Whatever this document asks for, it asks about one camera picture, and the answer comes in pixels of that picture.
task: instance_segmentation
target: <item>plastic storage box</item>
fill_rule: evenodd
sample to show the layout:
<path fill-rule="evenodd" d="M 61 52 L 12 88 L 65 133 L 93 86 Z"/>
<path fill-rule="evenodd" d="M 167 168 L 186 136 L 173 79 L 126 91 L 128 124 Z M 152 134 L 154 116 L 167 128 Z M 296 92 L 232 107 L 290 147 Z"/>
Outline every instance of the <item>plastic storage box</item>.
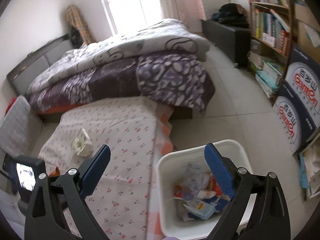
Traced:
<path fill-rule="evenodd" d="M 230 158 L 236 167 L 245 167 L 250 173 L 253 173 L 248 155 L 240 143 L 234 140 L 223 140 L 213 144 L 220 154 Z M 210 171 L 204 159 L 204 147 L 199 146 L 169 153 L 163 156 L 157 164 L 156 177 L 159 188 L 160 225 L 165 236 L 174 236 L 180 240 L 204 239 L 221 217 L 221 214 L 216 214 L 207 221 L 194 220 L 188 222 L 184 222 L 177 217 L 173 186 L 177 180 L 183 177 L 185 165 L 189 162 L 199 163 L 204 170 Z M 240 226 L 249 221 L 254 201 L 255 195 L 251 195 Z"/>

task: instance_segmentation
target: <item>metal screw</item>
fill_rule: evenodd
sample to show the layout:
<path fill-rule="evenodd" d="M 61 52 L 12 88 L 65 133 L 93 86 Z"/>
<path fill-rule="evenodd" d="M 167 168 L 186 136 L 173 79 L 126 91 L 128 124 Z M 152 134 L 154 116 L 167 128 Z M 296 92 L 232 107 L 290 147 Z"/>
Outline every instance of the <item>metal screw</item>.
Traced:
<path fill-rule="evenodd" d="M 238 171 L 239 171 L 240 174 L 246 174 L 247 173 L 247 170 L 245 168 L 239 168 Z"/>
<path fill-rule="evenodd" d="M 77 170 L 76 169 L 71 169 L 68 171 L 69 175 L 74 175 L 77 173 Z"/>
<path fill-rule="evenodd" d="M 274 172 L 270 172 L 269 176 L 273 179 L 275 179 L 277 177 L 277 175 Z"/>
<path fill-rule="evenodd" d="M 39 179 L 44 179 L 45 176 L 47 176 L 45 173 L 41 173 L 41 174 L 39 175 Z"/>

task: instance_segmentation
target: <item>gray headboard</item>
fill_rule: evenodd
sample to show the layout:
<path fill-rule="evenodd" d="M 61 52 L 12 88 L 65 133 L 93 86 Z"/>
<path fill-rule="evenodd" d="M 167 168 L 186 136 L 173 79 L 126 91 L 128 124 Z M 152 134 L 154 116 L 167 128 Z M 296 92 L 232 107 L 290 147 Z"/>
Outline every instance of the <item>gray headboard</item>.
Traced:
<path fill-rule="evenodd" d="M 16 95 L 25 95 L 32 81 L 70 49 L 73 47 L 66 34 L 30 53 L 7 75 Z"/>

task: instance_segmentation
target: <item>tiled floor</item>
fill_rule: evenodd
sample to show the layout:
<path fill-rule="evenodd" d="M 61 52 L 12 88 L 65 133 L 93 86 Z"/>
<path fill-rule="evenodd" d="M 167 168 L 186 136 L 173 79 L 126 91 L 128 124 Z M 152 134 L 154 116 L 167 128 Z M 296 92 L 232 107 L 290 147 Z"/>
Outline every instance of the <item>tiled floor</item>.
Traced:
<path fill-rule="evenodd" d="M 186 149 L 234 139 L 246 149 L 255 174 L 274 171 L 281 182 L 289 209 L 292 238 L 303 228 L 319 200 L 305 202 L 299 182 L 299 163 L 289 151 L 284 132 L 270 102 L 254 76 L 235 69 L 232 62 L 212 46 L 203 64 L 216 93 L 204 116 L 172 121 L 171 139 Z"/>

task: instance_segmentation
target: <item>red cloth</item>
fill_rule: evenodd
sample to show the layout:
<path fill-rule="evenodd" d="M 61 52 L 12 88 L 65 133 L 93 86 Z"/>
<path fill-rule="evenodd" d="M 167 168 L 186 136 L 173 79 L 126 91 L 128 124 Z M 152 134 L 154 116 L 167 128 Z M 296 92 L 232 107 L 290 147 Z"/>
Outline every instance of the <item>red cloth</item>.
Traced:
<path fill-rule="evenodd" d="M 5 114 L 4 114 L 4 115 L 6 115 L 6 114 L 9 112 L 11 106 L 12 106 L 13 103 L 16 101 L 16 99 L 17 99 L 17 98 L 12 98 L 11 103 L 8 105 L 7 110 L 5 111 Z"/>

